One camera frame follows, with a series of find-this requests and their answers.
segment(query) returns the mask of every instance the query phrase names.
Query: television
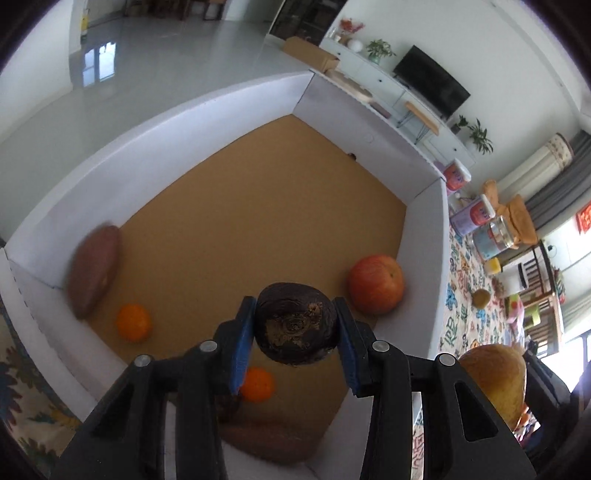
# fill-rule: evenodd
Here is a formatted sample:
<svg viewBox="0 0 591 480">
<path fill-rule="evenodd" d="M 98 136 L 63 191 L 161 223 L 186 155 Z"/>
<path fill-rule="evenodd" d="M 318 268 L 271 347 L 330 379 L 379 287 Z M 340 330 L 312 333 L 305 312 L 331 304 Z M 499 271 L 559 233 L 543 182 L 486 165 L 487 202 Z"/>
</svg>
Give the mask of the television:
<svg viewBox="0 0 591 480">
<path fill-rule="evenodd" d="M 448 119 L 470 94 L 441 65 L 413 46 L 396 65 L 394 75 L 431 103 Z"/>
</svg>

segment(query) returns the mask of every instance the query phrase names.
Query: apple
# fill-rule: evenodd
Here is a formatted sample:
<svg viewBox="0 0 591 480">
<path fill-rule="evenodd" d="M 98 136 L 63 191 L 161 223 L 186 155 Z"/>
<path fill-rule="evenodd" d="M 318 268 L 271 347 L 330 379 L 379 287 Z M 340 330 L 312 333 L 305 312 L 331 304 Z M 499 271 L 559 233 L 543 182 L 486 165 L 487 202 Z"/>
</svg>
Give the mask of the apple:
<svg viewBox="0 0 591 480">
<path fill-rule="evenodd" d="M 404 294 L 402 269 L 388 255 L 359 260 L 349 272 L 347 284 L 353 306 L 367 315 L 390 312 Z"/>
</svg>

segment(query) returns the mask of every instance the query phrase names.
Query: small orange fruit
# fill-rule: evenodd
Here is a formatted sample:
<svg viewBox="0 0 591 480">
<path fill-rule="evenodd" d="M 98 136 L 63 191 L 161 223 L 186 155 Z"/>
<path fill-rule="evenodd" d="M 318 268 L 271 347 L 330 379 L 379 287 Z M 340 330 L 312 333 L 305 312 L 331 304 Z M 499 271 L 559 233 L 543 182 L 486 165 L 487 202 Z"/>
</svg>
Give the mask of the small orange fruit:
<svg viewBox="0 0 591 480">
<path fill-rule="evenodd" d="M 244 400 L 260 403 L 269 400 L 275 393 L 275 380 L 266 370 L 250 367 L 246 370 L 244 383 L 240 387 Z"/>
<path fill-rule="evenodd" d="M 148 311 L 137 303 L 123 305 L 115 322 L 121 338 L 140 343 L 152 334 L 152 320 Z"/>
</svg>

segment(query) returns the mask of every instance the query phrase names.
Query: glossy gray floor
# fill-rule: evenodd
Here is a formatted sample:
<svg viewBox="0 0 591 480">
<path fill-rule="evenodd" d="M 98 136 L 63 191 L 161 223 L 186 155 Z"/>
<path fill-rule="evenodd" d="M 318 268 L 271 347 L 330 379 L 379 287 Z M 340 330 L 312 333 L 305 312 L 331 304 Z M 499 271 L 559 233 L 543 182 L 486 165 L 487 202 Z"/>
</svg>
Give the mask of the glossy gray floor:
<svg viewBox="0 0 591 480">
<path fill-rule="evenodd" d="M 8 240 L 65 175 L 141 122 L 235 83 L 305 70 L 265 42 L 267 29 L 196 17 L 124 18 L 91 28 L 70 59 L 74 90 L 0 144 L 0 236 Z"/>
</svg>

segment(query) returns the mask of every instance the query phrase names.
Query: silver rivet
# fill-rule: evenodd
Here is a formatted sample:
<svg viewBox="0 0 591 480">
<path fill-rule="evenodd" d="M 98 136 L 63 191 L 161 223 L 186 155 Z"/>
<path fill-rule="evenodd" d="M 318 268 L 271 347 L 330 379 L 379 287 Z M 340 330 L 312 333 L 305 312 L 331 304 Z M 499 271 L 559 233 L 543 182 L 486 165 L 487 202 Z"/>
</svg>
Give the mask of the silver rivet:
<svg viewBox="0 0 591 480">
<path fill-rule="evenodd" d="M 151 361 L 152 359 L 149 355 L 138 355 L 135 357 L 134 365 L 136 367 L 145 367 L 146 365 L 149 365 Z"/>
<path fill-rule="evenodd" d="M 442 353 L 439 356 L 439 361 L 441 362 L 442 365 L 445 365 L 446 367 L 450 367 L 456 363 L 456 357 L 454 357 L 453 355 L 450 355 L 449 353 Z"/>
<path fill-rule="evenodd" d="M 205 340 L 201 345 L 199 345 L 199 349 L 203 353 L 214 352 L 217 348 L 217 343 L 213 340 Z"/>
<path fill-rule="evenodd" d="M 387 352 L 390 350 L 390 345 L 388 342 L 384 342 L 383 340 L 376 340 L 371 344 L 371 348 L 373 348 L 376 352 Z"/>
</svg>

